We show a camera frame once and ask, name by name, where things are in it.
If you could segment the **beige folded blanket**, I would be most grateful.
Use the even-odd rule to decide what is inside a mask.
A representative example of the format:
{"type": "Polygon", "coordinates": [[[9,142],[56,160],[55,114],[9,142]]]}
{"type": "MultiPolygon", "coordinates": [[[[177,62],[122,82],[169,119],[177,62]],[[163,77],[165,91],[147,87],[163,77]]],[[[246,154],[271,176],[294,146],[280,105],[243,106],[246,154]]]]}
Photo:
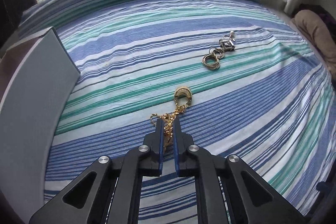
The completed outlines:
{"type": "Polygon", "coordinates": [[[311,10],[301,10],[295,14],[296,27],[310,39],[322,54],[332,79],[335,80],[335,41],[323,20],[311,10]]]}

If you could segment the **white cardboard box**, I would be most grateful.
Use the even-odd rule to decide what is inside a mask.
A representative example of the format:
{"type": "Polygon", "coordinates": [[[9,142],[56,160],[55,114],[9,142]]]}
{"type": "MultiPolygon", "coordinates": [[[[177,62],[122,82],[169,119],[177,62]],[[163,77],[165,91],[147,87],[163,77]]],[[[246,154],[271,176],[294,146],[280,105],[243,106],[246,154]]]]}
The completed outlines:
{"type": "Polygon", "coordinates": [[[44,204],[52,139],[79,76],[52,27],[1,58],[1,204],[24,223],[44,204]]]}

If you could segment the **blue green striped bedsheet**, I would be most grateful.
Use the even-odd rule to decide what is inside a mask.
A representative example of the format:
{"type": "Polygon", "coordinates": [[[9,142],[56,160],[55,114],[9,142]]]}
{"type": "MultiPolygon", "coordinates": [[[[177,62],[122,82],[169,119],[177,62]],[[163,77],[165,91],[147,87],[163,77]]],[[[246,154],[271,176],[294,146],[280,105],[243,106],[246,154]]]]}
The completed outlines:
{"type": "Polygon", "coordinates": [[[335,161],[335,91],[309,43],[260,0],[44,0],[21,38],[54,27],[80,77],[55,130],[48,202],[101,155],[118,157],[174,110],[215,155],[236,154],[303,215],[335,161]],[[235,32],[235,50],[211,71],[202,58],[235,32]]]}

